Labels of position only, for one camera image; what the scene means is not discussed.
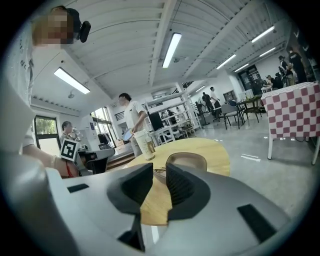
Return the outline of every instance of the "wooden step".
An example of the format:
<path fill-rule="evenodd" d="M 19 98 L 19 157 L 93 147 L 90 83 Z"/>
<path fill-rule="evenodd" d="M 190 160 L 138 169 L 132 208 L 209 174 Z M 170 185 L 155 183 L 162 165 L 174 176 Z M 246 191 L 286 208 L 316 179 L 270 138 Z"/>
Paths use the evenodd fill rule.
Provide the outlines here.
<path fill-rule="evenodd" d="M 132 153 L 132 154 L 121 156 L 117 159 L 111 160 L 110 162 L 108 162 L 106 166 L 106 170 L 110 170 L 118 166 L 123 166 L 131 162 L 133 159 L 135 159 L 135 155 Z"/>

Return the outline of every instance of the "stairs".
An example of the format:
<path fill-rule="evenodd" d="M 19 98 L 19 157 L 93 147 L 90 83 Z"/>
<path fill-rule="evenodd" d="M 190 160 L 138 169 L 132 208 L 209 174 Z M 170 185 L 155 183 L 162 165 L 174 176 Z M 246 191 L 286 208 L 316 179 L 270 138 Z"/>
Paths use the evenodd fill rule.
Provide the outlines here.
<path fill-rule="evenodd" d="M 135 154 L 129 153 L 125 155 L 121 155 L 116 159 L 112 159 L 108 162 L 106 166 L 106 171 L 110 171 L 116 167 L 126 165 L 127 163 L 131 162 L 133 159 L 135 159 Z"/>

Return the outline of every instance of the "woman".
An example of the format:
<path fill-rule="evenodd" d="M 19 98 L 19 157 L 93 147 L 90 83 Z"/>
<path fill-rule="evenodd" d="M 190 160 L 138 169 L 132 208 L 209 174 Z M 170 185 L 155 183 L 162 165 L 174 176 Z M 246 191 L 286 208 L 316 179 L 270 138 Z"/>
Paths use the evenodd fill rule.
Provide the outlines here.
<path fill-rule="evenodd" d="M 64 121 L 61 127 L 62 127 L 62 131 L 63 131 L 63 133 L 62 133 L 62 135 L 60 137 L 61 145 L 62 145 L 62 142 L 64 141 L 64 139 L 68 139 L 68 140 L 73 140 L 74 141 L 77 138 L 77 137 L 73 138 L 73 137 L 71 137 L 69 135 L 70 133 L 72 133 L 72 131 L 74 129 L 71 122 Z"/>

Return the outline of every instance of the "white wall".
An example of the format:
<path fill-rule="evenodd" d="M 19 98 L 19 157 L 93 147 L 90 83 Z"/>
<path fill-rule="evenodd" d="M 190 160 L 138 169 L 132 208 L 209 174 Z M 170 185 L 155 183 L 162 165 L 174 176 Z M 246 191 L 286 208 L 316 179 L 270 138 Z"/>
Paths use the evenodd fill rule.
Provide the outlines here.
<path fill-rule="evenodd" d="M 279 62 L 280 55 L 284 56 L 286 59 L 286 62 L 288 62 L 287 52 L 281 51 L 255 63 L 256 69 L 258 70 L 263 80 L 266 80 L 266 76 L 268 75 L 274 78 L 275 74 L 279 72 L 278 66 L 280 65 L 280 62 Z"/>
<path fill-rule="evenodd" d="M 237 99 L 239 99 L 239 93 L 244 91 L 240 81 L 238 81 L 236 76 L 232 73 L 227 73 L 227 71 L 225 70 L 221 70 L 216 78 L 209 78 L 207 80 L 201 81 L 201 83 L 197 83 L 197 86 L 199 88 L 201 88 L 201 86 L 203 85 L 205 85 L 205 87 L 199 90 L 198 92 L 190 93 L 191 100 L 193 103 L 195 103 L 200 97 L 202 98 L 203 92 L 210 95 L 210 87 L 214 87 L 214 93 L 217 96 L 217 98 L 220 99 L 220 104 L 224 104 L 225 102 L 225 93 L 233 90 Z"/>

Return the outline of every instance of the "dark doorway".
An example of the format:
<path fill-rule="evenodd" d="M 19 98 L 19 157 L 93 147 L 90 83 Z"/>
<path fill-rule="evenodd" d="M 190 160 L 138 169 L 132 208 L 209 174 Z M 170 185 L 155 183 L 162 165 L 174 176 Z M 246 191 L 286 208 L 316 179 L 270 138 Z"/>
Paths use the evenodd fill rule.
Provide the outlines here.
<path fill-rule="evenodd" d="M 261 88 L 264 84 L 264 80 L 261 78 L 256 65 L 252 65 L 245 70 L 238 73 L 238 76 L 242 82 L 245 90 L 252 90 L 253 95 L 261 94 Z"/>

